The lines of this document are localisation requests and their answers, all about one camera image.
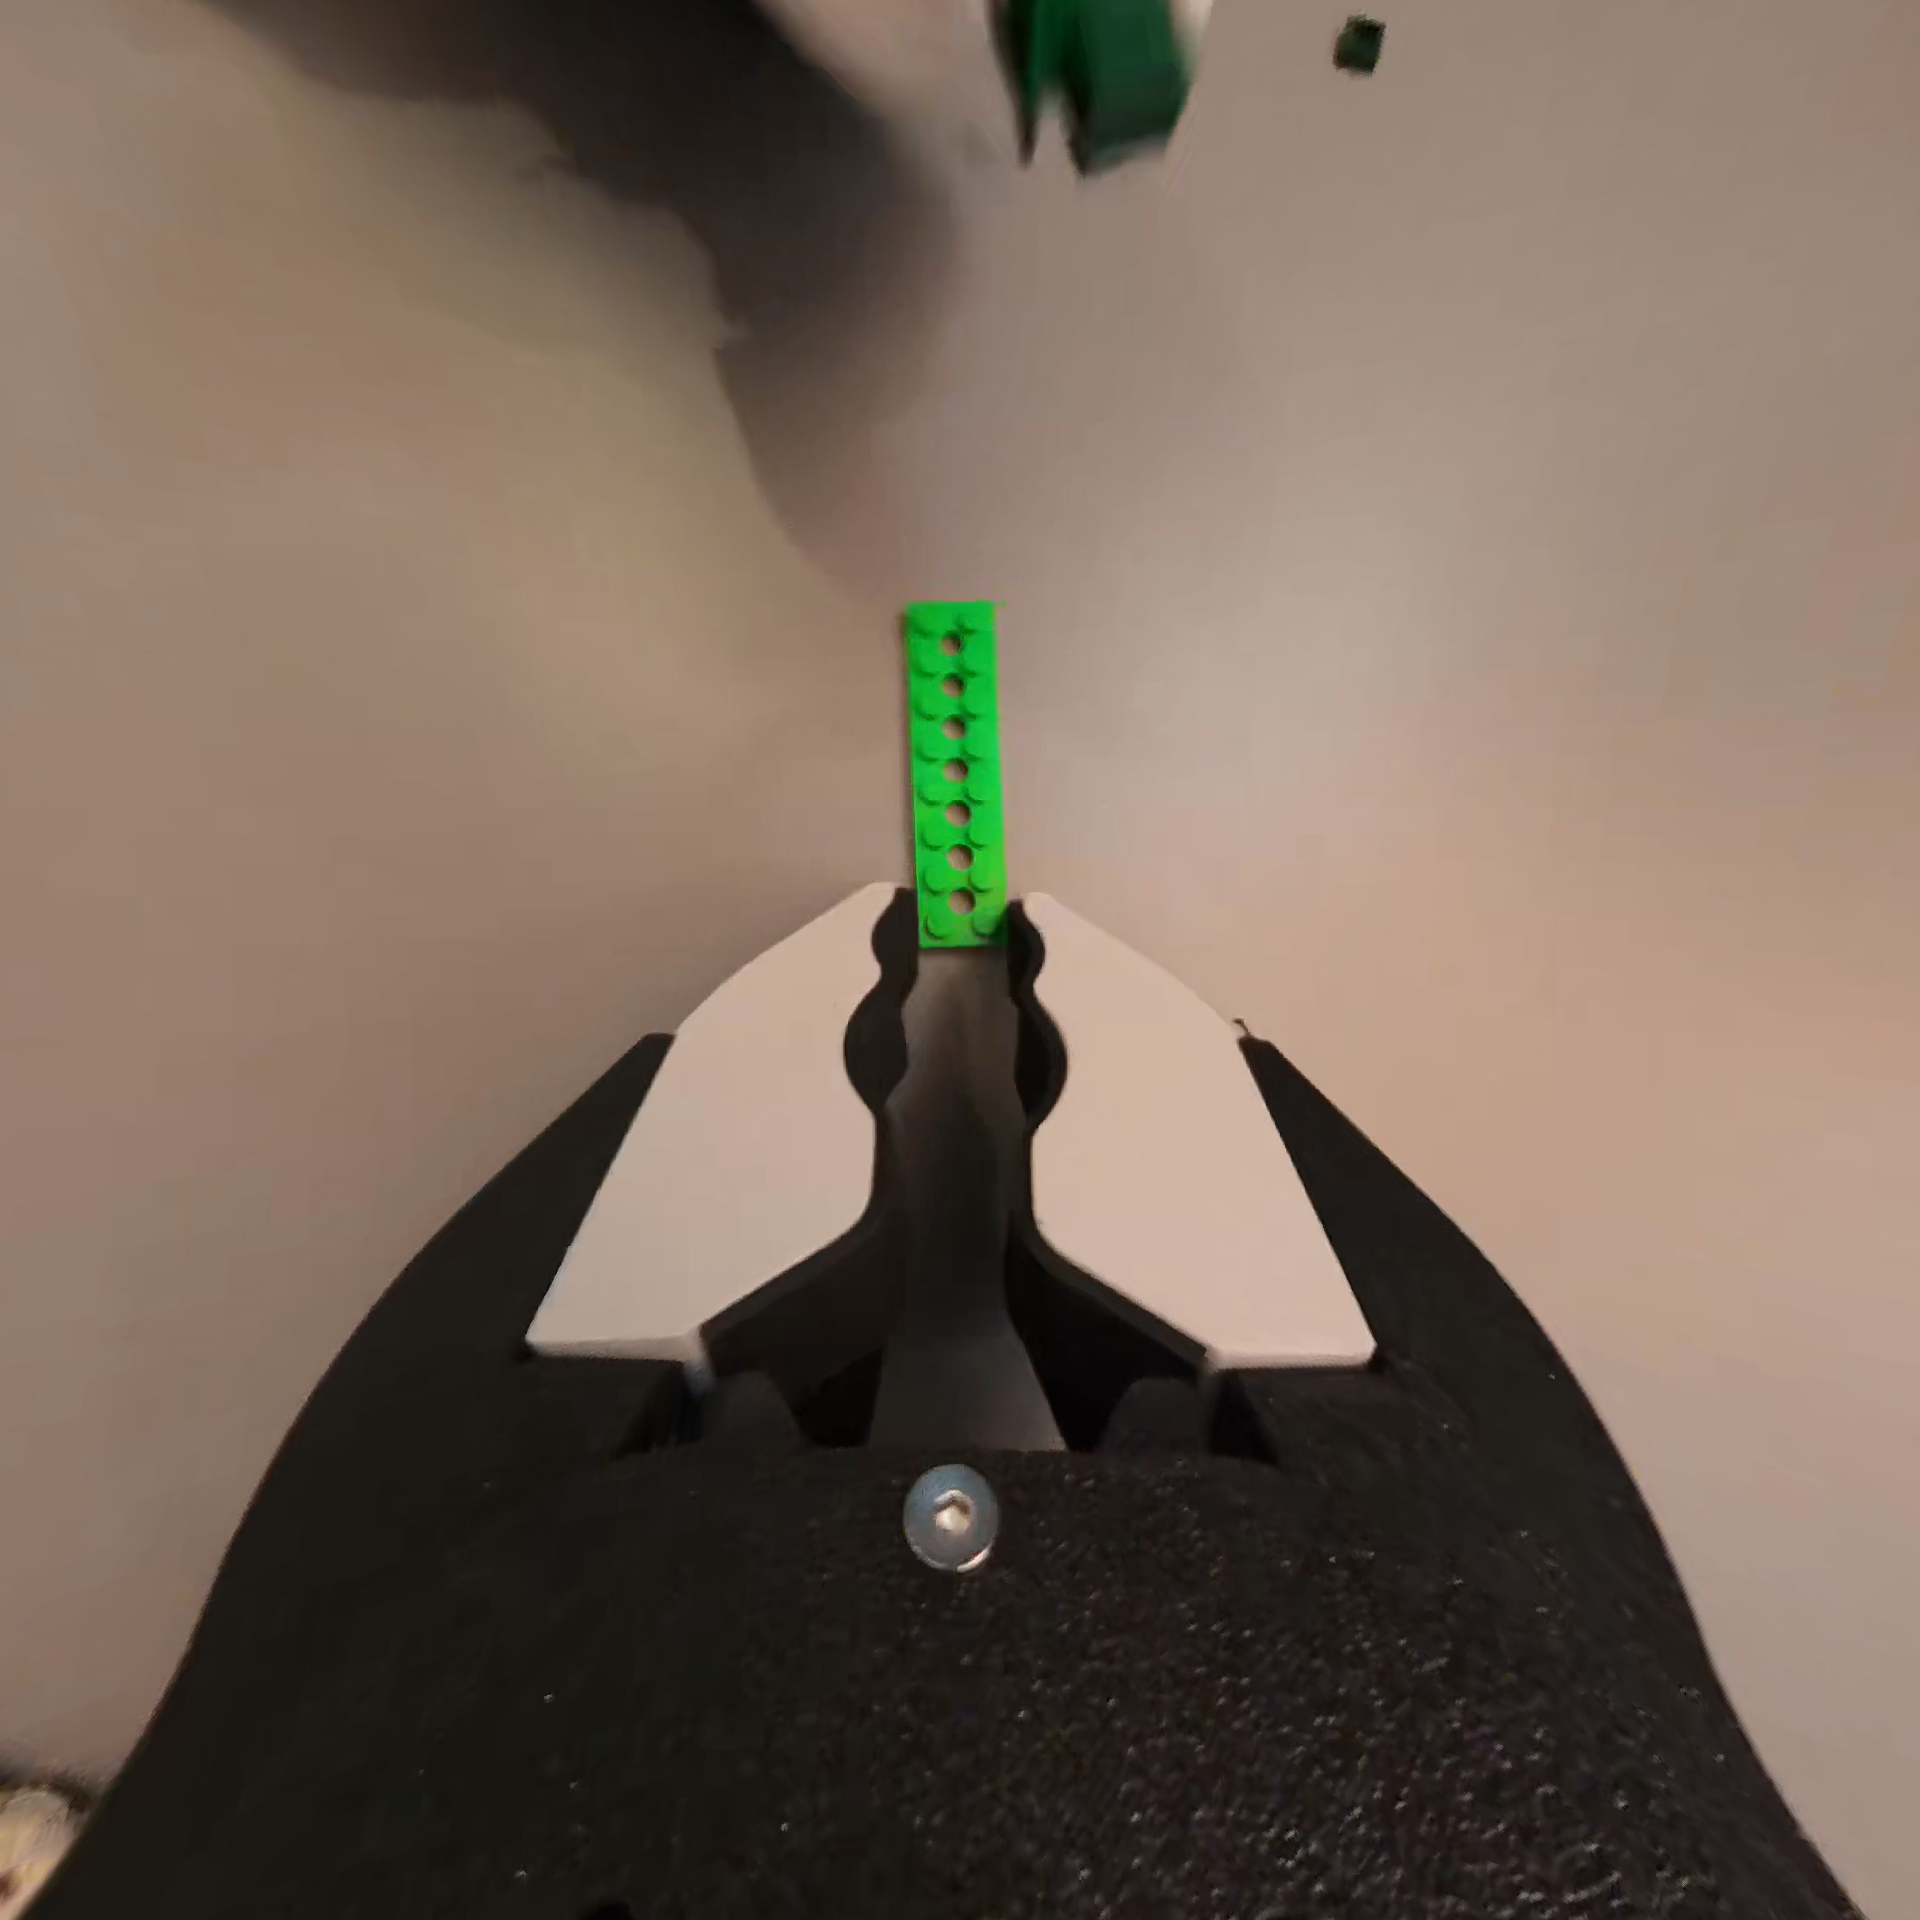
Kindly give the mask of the person in cream knit sweater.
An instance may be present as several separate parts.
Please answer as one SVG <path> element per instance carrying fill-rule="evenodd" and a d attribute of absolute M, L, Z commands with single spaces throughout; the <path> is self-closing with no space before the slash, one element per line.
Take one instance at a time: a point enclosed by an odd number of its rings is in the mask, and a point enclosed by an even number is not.
<path fill-rule="evenodd" d="M 26 1904 L 59 1867 L 86 1805 L 51 1784 L 2 1784 L 2 1902 Z"/>

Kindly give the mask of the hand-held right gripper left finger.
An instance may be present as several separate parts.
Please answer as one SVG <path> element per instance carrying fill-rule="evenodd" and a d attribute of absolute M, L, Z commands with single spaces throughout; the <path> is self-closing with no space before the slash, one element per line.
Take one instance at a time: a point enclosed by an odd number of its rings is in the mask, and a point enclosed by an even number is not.
<path fill-rule="evenodd" d="M 917 901 L 885 881 L 759 953 L 670 1038 L 526 1331 L 815 1397 L 906 1294 L 883 1115 L 908 1065 Z"/>

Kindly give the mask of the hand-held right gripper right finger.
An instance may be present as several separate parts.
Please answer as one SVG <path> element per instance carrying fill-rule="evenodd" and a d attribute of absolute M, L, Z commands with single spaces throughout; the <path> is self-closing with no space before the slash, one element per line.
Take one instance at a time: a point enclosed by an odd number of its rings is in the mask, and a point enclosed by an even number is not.
<path fill-rule="evenodd" d="M 1005 955 L 1005 1306 L 1043 1392 L 1368 1368 L 1376 1333 L 1236 1025 L 1056 896 L 1014 904 Z"/>

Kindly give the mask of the green holed lego plate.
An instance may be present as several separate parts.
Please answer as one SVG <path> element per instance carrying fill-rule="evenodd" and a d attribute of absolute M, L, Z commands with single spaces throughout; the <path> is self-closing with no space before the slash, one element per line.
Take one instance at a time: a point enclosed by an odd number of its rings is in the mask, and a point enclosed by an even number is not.
<path fill-rule="evenodd" d="M 994 946 L 1010 904 L 996 607 L 909 603 L 901 635 L 918 944 Z"/>

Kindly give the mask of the green pixel-pattern lego assembly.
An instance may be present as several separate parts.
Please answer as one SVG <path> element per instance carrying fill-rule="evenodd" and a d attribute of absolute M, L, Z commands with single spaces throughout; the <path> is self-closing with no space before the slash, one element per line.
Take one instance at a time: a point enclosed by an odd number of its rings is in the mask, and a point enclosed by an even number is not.
<path fill-rule="evenodd" d="M 991 37 L 1029 166 L 1056 113 L 1078 176 L 1163 153 L 1189 105 L 1208 2 L 994 2 Z"/>

